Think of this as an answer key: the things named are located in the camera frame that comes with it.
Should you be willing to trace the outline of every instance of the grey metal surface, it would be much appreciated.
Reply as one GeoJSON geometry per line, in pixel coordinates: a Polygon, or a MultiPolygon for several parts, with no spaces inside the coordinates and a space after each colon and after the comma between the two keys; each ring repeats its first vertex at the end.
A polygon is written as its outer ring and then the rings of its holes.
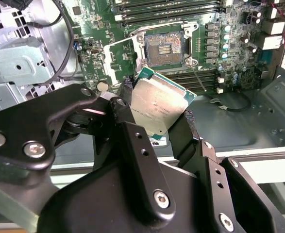
{"type": "Polygon", "coordinates": [[[53,74],[43,45],[32,36],[20,38],[0,49],[0,84],[44,83],[53,74]]]}

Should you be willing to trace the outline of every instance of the black plastic bracket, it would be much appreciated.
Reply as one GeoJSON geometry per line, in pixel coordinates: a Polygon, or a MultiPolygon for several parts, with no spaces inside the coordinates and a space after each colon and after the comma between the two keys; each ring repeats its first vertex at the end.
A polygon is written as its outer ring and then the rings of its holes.
{"type": "Polygon", "coordinates": [[[45,178],[54,158],[52,137],[57,138],[65,119],[87,108],[97,96],[79,84],[21,103],[0,112],[0,181],[35,184],[45,178]],[[39,158],[27,156],[24,147],[40,143],[45,153],[39,158]]]}

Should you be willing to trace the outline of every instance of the ram slot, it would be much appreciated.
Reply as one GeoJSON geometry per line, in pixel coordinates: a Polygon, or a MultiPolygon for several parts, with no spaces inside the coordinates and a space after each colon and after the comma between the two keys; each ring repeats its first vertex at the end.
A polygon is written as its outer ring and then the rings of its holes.
{"type": "Polygon", "coordinates": [[[150,21],[159,21],[159,20],[168,20],[172,18],[178,18],[178,17],[187,17],[187,16],[196,16],[196,15],[204,15],[208,13],[216,13],[219,12],[219,9],[216,7],[209,8],[209,9],[185,9],[182,12],[170,12],[170,13],[165,13],[163,12],[162,15],[157,15],[155,13],[152,16],[149,15],[143,15],[141,18],[134,18],[134,17],[129,17],[126,19],[122,20],[122,23],[124,26],[130,25],[132,26],[133,24],[137,23],[145,23],[145,22],[150,22],[150,21]]]}
{"type": "Polygon", "coordinates": [[[184,0],[184,1],[172,1],[172,2],[165,2],[161,4],[152,4],[152,5],[145,5],[144,7],[124,7],[123,12],[126,13],[127,16],[132,16],[134,14],[145,14],[146,12],[158,12],[160,10],[172,10],[182,7],[192,7],[192,6],[205,6],[205,5],[212,5],[212,4],[219,4],[218,0],[214,1],[200,1],[200,2],[193,2],[192,0],[184,0]]]}
{"type": "MultiPolygon", "coordinates": [[[[216,83],[215,81],[216,71],[215,70],[198,71],[197,75],[201,79],[201,82],[203,83],[207,91],[214,90],[215,83],[216,83]]],[[[193,92],[203,91],[199,81],[197,80],[197,78],[195,77],[193,73],[166,75],[166,77],[190,91],[193,91],[193,92]]]]}

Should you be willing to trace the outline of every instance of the screw hole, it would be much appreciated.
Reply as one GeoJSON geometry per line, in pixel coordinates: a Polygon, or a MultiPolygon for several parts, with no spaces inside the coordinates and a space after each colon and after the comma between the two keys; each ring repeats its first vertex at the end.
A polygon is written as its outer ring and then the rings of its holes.
{"type": "Polygon", "coordinates": [[[217,185],[218,185],[220,188],[224,188],[223,185],[222,185],[219,181],[217,181],[217,185]]]}
{"type": "Polygon", "coordinates": [[[141,139],[142,135],[140,133],[136,133],[136,137],[141,139]]]}
{"type": "Polygon", "coordinates": [[[141,153],[142,153],[144,156],[148,156],[148,155],[149,155],[149,152],[147,152],[145,149],[142,149],[142,150],[141,150],[141,153]]]}

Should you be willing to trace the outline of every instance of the chip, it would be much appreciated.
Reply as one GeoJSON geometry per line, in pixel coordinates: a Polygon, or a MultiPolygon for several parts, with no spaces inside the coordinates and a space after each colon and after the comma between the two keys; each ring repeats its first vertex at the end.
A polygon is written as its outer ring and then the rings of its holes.
{"type": "Polygon", "coordinates": [[[206,32],[206,36],[207,37],[213,37],[213,36],[215,36],[215,32],[214,31],[206,32]]]}
{"type": "Polygon", "coordinates": [[[206,57],[213,57],[214,56],[214,53],[213,52],[207,52],[205,54],[206,57]]]}
{"type": "Polygon", "coordinates": [[[213,30],[213,29],[215,29],[215,24],[214,24],[214,23],[207,23],[207,24],[206,24],[206,29],[208,29],[208,30],[213,30]]]}
{"type": "Polygon", "coordinates": [[[73,7],[72,10],[75,16],[79,16],[82,14],[81,8],[79,6],[73,7]]]}
{"type": "Polygon", "coordinates": [[[180,64],[184,61],[184,32],[170,32],[145,36],[149,67],[180,64]]]}
{"type": "Polygon", "coordinates": [[[207,51],[213,51],[214,49],[215,49],[215,46],[213,46],[213,45],[206,46],[207,51]]]}
{"type": "Polygon", "coordinates": [[[214,44],[214,43],[215,43],[215,40],[213,38],[206,40],[207,45],[214,44]]]}

